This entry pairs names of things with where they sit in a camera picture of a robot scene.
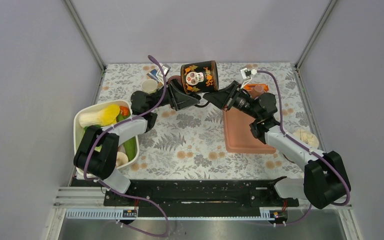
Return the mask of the pink patterned mug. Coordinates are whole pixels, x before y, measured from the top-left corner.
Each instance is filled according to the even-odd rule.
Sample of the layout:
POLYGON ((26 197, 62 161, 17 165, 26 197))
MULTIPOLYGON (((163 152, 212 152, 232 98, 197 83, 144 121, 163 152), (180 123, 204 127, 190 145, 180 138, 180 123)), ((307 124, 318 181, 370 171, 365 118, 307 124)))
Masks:
POLYGON ((177 83, 179 85, 182 84, 182 78, 180 75, 173 75, 171 76, 168 80, 167 80, 169 83, 173 82, 173 83, 177 83))

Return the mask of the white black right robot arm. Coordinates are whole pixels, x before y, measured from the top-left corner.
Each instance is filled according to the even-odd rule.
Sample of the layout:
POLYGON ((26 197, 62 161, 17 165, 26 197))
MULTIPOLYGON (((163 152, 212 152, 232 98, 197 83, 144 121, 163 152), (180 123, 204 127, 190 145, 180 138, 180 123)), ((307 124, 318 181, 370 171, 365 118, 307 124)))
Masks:
POLYGON ((351 199, 350 182, 341 156, 324 152, 288 133, 282 121, 274 114, 278 111, 276 96, 262 93, 253 98, 236 81, 217 92, 205 93, 203 98, 223 111, 235 108, 253 118, 249 125, 253 137, 275 148, 293 161, 304 172, 303 178, 281 177, 267 191, 267 201, 273 206, 286 199, 308 200, 314 207, 345 206, 351 199))

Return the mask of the yellow green faceted mug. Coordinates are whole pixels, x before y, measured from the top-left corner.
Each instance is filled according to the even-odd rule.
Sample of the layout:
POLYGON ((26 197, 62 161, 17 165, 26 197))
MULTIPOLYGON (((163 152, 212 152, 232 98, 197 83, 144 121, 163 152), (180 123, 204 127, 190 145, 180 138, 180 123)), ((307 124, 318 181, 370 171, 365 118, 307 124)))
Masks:
POLYGON ((146 79, 141 83, 141 90, 147 94, 155 93, 159 89, 159 82, 154 79, 146 79))

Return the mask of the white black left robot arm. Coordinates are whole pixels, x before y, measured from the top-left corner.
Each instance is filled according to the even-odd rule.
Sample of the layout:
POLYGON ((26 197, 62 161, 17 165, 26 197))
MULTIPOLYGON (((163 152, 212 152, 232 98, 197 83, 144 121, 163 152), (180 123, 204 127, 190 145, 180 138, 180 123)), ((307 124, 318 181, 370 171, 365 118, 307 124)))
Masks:
POLYGON ((110 126, 92 125, 86 129, 73 159, 75 167, 114 191, 116 199, 124 206, 134 202, 135 192, 129 188, 131 181, 116 168, 118 147, 154 127, 157 120, 154 109, 169 105, 174 110, 182 110, 199 104, 201 97, 183 92, 178 83, 170 81, 154 93, 135 91, 130 100, 132 109, 127 119, 110 126))

